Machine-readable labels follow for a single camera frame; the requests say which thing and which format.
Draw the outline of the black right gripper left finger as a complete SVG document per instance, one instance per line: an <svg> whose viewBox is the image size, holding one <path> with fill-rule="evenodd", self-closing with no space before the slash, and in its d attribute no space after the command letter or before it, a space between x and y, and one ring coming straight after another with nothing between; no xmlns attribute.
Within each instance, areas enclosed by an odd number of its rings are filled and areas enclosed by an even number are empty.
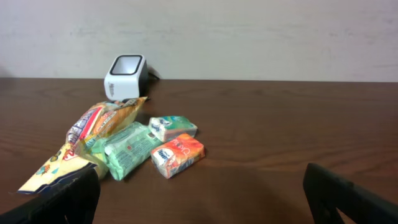
<svg viewBox="0 0 398 224"><path fill-rule="evenodd" d="M1 215L1 223L93 223L100 197L100 182L94 170L60 184L49 192Z"/></svg>

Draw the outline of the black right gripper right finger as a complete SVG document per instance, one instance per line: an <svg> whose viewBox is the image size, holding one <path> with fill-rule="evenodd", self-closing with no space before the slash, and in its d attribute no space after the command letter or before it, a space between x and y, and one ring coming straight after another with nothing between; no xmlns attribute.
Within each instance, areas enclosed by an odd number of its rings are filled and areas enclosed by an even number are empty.
<svg viewBox="0 0 398 224"><path fill-rule="evenodd" d="M397 205L330 170L309 163L303 189L315 223L343 223L343 212L355 223L397 223Z"/></svg>

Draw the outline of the large orange white snack bag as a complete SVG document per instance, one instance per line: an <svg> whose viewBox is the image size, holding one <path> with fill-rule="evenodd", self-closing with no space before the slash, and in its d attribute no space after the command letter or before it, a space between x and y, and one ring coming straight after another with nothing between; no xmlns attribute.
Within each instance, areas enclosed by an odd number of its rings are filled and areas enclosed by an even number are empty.
<svg viewBox="0 0 398 224"><path fill-rule="evenodd" d="M104 157L91 148L99 139L108 138L130 125L146 100L144 96L93 105L67 131L65 144L17 192L39 194L90 169L102 179L108 168Z"/></svg>

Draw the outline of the green snack packet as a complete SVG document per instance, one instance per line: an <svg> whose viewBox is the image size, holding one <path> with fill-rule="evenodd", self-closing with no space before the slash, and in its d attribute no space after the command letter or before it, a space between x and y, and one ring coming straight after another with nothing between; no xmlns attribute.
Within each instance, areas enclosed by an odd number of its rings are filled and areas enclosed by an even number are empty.
<svg viewBox="0 0 398 224"><path fill-rule="evenodd" d="M147 126L135 121L117 133L97 140L91 153L101 156L113 178L120 181L161 144L162 141Z"/></svg>

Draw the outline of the orange red snack packet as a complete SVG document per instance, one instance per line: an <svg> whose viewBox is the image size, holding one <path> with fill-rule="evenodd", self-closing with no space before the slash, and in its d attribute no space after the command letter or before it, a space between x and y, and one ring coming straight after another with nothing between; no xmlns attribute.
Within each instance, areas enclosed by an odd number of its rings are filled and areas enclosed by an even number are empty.
<svg viewBox="0 0 398 224"><path fill-rule="evenodd" d="M205 147L191 135L183 133L151 151L156 169L169 179L205 157Z"/></svg>

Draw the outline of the teal white packet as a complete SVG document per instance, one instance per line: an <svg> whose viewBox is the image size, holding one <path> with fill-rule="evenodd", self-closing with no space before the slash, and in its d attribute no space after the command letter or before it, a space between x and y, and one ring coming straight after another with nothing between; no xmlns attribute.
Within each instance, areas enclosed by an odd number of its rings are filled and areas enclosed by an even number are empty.
<svg viewBox="0 0 398 224"><path fill-rule="evenodd" d="M184 116L152 117L148 128L162 142L170 141L183 133L194 137L198 130L198 127Z"/></svg>

